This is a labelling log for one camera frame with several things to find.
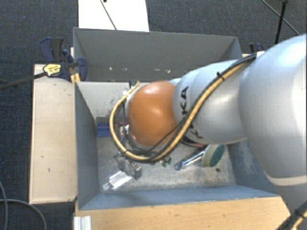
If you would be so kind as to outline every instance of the black wire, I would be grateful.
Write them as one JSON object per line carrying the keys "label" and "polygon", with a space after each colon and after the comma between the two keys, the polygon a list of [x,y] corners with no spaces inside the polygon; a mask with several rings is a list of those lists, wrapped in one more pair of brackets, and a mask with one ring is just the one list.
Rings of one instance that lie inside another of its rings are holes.
{"label": "black wire", "polygon": [[[198,100],[201,98],[201,96],[208,90],[208,88],[210,88],[212,86],[212,84],[214,84],[219,78],[221,78],[224,74],[226,74],[228,71],[230,71],[232,68],[248,62],[248,61],[252,61],[257,57],[257,53],[251,54],[249,56],[246,56],[244,58],[241,58],[239,60],[237,60],[236,62],[234,62],[232,65],[230,65],[225,71],[223,71],[221,74],[219,74],[213,81],[211,81],[211,83],[209,85],[206,86],[206,88],[200,93],[200,95],[198,96],[198,98],[194,101],[192,107],[189,109],[188,113],[180,120],[180,122],[170,131],[168,132],[162,139],[160,139],[153,147],[151,147],[150,149],[148,149],[146,152],[144,152],[144,154],[149,153],[150,151],[152,151],[153,149],[155,149],[167,136],[169,136],[174,130],[177,129],[176,133],[173,135],[173,137],[170,139],[170,141],[164,145],[164,147],[155,155],[151,156],[149,159],[146,160],[138,160],[138,159],[133,159],[130,158],[134,161],[140,162],[140,163],[152,163],[152,162],[156,162],[155,158],[157,158],[158,156],[160,156],[160,154],[162,154],[168,147],[169,145],[172,143],[172,141],[174,140],[174,138],[178,135],[178,133],[180,132],[181,129],[178,129],[179,126],[181,126],[183,123],[185,123],[185,121],[188,119],[188,117],[190,116],[193,108],[195,107],[195,105],[197,104]],[[160,158],[160,160],[163,160],[165,157],[167,157],[176,147],[178,144],[176,144],[174,146],[173,149],[171,149],[168,153],[166,153],[163,157]]]}
{"label": "black wire", "polygon": [[[261,0],[265,5],[267,5],[275,14],[278,15],[278,17],[280,17],[280,14],[271,7],[271,5],[269,5],[265,0]],[[300,33],[285,19],[283,18],[283,21],[296,33],[296,35],[300,35]]]}
{"label": "black wire", "polygon": [[25,205],[27,207],[32,208],[32,210],[34,210],[42,219],[43,223],[44,223],[44,230],[47,230],[47,223],[46,223],[46,219],[44,217],[44,215],[42,214],[42,212],[40,212],[40,210],[38,208],[36,208],[35,206],[21,201],[21,200],[16,200],[16,199],[7,199],[6,195],[5,195],[5,191],[4,191],[4,187],[2,185],[2,183],[0,182],[0,189],[2,191],[3,194],[3,199],[0,199],[0,203],[4,203],[5,206],[5,221],[4,221],[4,230],[7,229],[8,227],[8,221],[9,221],[9,215],[8,215],[8,203],[17,203],[17,204],[21,204],[21,205]]}
{"label": "black wire", "polygon": [[4,187],[3,187],[1,182],[0,182],[0,189],[1,189],[2,195],[3,195],[4,212],[5,212],[4,230],[6,230],[8,228],[8,221],[9,221],[9,206],[8,206],[8,199],[6,198]]}
{"label": "black wire", "polygon": [[[251,60],[254,60],[255,58],[257,57],[257,53],[254,53],[254,54],[251,54],[247,57],[244,57],[244,58],[241,58],[239,60],[237,60],[236,62],[234,62],[231,66],[229,66],[225,71],[223,71],[220,75],[223,76],[225,75],[228,71],[230,71],[232,68],[242,64],[242,63],[245,63],[245,62],[248,62],[248,61],[251,61]],[[218,79],[220,78],[220,76],[217,76],[213,81],[211,81],[211,83],[209,85],[206,86],[206,88],[200,93],[200,95],[198,96],[198,98],[194,101],[192,107],[189,109],[188,113],[183,117],[183,119],[180,121],[179,124],[181,124],[183,121],[185,122],[186,119],[190,116],[193,108],[195,107],[195,105],[197,104],[198,100],[201,98],[201,96],[208,90],[208,88],[210,88],[212,86],[212,84],[214,84]],[[163,149],[160,150],[159,154],[157,156],[159,156],[161,153],[163,153],[168,147],[169,145],[172,143],[173,139],[177,136],[177,134],[180,132],[180,129],[177,130],[177,132],[174,134],[173,138],[163,147]],[[167,157],[174,149],[170,150],[168,153],[166,153],[162,158],[165,158]]]}

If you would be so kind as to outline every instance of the cardboard surface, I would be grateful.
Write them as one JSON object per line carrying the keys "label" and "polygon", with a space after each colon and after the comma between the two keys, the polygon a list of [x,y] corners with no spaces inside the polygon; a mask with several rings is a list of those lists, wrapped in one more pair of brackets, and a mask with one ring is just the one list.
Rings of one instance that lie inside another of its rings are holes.
{"label": "cardboard surface", "polygon": [[[35,66],[35,73],[42,66]],[[73,86],[43,77],[33,84],[31,204],[72,201],[77,196]]]}

